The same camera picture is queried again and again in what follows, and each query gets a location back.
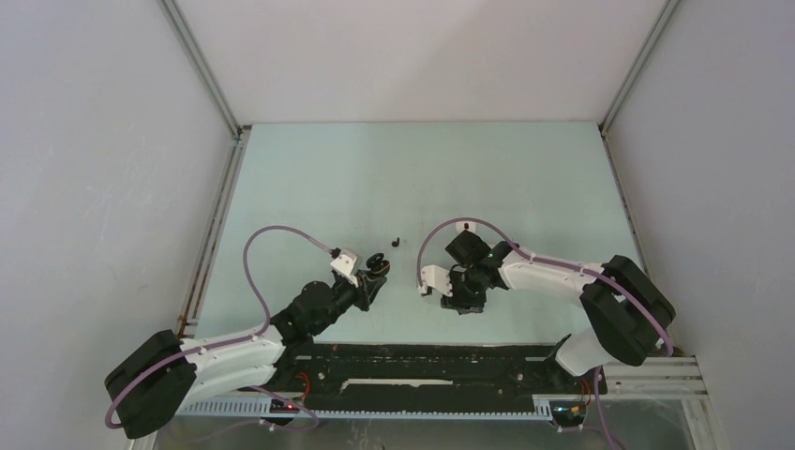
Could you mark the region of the black earbud charging case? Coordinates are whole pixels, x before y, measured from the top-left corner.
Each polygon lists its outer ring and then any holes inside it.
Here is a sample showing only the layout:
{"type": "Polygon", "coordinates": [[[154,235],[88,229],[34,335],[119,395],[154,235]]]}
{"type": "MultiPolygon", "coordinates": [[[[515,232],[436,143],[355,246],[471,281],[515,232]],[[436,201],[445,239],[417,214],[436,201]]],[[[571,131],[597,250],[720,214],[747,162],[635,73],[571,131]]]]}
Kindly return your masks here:
{"type": "Polygon", "coordinates": [[[367,274],[370,277],[386,277],[390,271],[391,263],[381,252],[370,256],[366,261],[367,274]]]}

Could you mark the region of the white earbud charging case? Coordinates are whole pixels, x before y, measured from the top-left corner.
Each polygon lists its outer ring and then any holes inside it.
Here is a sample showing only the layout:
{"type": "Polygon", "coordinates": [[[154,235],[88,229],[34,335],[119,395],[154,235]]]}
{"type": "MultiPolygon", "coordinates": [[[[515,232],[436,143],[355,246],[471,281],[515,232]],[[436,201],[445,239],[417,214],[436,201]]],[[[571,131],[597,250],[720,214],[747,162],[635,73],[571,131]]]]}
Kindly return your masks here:
{"type": "Polygon", "coordinates": [[[455,228],[458,233],[463,233],[463,232],[475,233],[477,230],[477,224],[470,221],[459,221],[455,224],[455,228]]]}

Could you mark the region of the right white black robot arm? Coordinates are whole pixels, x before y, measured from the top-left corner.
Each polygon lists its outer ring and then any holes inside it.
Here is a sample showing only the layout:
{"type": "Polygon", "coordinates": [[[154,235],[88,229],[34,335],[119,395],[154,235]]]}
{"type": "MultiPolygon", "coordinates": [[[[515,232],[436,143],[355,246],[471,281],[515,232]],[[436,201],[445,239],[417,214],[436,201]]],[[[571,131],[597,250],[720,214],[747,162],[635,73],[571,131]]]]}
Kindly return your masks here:
{"type": "Polygon", "coordinates": [[[605,263],[574,263],[530,252],[509,241],[492,246],[464,230],[445,248],[450,268],[419,271],[424,293],[441,294],[443,308],[480,313],[491,290],[530,290],[581,308],[585,330],[559,341],[547,359],[545,377],[568,392],[583,375],[610,362],[639,367],[676,318],[676,309],[636,263],[622,255],[605,263]]]}

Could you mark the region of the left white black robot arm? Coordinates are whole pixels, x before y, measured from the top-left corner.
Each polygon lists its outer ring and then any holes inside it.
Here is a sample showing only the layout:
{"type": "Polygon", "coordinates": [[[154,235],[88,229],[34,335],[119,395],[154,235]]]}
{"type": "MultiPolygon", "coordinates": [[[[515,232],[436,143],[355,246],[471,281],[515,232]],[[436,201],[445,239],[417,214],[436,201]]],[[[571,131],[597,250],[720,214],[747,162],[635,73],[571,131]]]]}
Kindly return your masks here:
{"type": "Polygon", "coordinates": [[[112,404],[107,428],[139,439],[167,425],[181,409],[240,388],[293,385],[297,348],[350,308],[369,310],[384,274],[359,270],[333,284],[311,281],[269,323],[227,335],[180,338],[172,330],[149,337],[105,378],[112,404]]]}

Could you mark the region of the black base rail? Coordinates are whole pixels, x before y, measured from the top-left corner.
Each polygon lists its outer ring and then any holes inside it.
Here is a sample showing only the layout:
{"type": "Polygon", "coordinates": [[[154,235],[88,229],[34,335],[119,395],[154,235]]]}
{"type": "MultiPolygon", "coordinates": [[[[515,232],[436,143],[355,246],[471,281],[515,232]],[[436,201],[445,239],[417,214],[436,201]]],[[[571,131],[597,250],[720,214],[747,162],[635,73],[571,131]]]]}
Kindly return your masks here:
{"type": "Polygon", "coordinates": [[[605,394],[602,377],[548,364],[551,345],[308,343],[264,388],[330,410],[473,413],[532,411],[536,400],[605,394]]]}

